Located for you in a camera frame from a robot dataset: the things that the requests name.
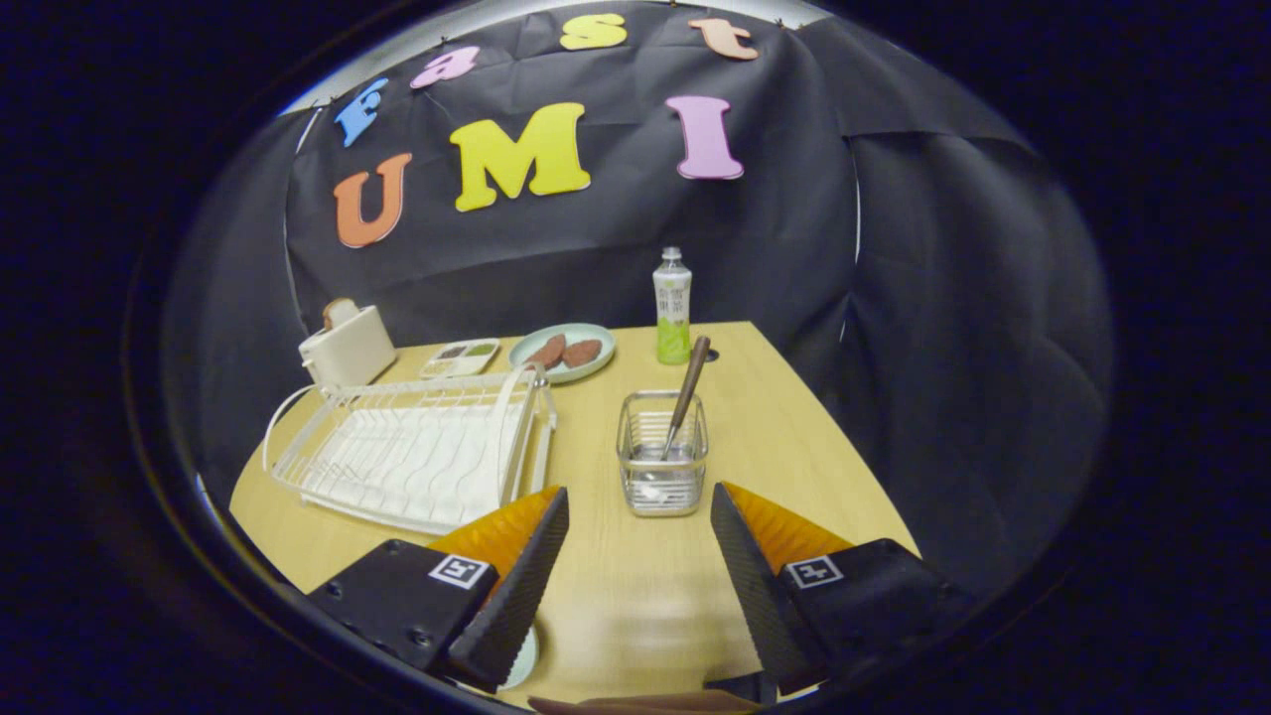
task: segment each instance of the toaster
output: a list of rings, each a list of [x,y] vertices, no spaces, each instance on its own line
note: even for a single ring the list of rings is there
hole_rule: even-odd
[[[397,349],[375,305],[332,316],[330,326],[300,343],[300,367],[309,371],[314,385],[320,389],[370,385],[397,361]]]

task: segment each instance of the green tea bottle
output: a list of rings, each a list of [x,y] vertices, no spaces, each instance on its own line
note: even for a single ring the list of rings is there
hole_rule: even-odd
[[[665,366],[689,362],[689,284],[693,271],[680,262],[680,249],[662,249],[662,264],[653,271],[653,293],[657,296],[657,361]]]

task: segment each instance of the letter m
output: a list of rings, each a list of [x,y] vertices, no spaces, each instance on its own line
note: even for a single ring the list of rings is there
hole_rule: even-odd
[[[472,211],[494,202],[497,194],[486,183],[487,171],[508,198],[516,198],[530,164],[534,164],[530,192],[536,196],[587,188],[591,174],[578,163],[576,135],[582,113],[582,104],[548,104],[534,112],[517,141],[491,119],[456,128],[450,142],[459,146],[463,192],[455,198],[455,208]]]

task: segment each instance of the glass utensil holder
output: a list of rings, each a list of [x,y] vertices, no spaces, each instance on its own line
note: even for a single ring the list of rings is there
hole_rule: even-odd
[[[618,420],[618,472],[627,507],[637,517],[680,517],[702,503],[709,450],[702,399],[689,404],[663,461],[677,390],[634,392]]]

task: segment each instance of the sausage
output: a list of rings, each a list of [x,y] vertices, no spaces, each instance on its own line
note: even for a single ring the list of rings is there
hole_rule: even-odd
[[[526,357],[526,363],[543,363],[544,371],[550,371],[561,364],[564,356],[564,333],[557,333],[548,338],[547,344],[538,352]]]
[[[600,340],[599,339],[580,339],[578,342],[564,348],[564,364],[569,368],[577,368],[578,366],[586,366],[596,359],[596,354],[600,354]]]

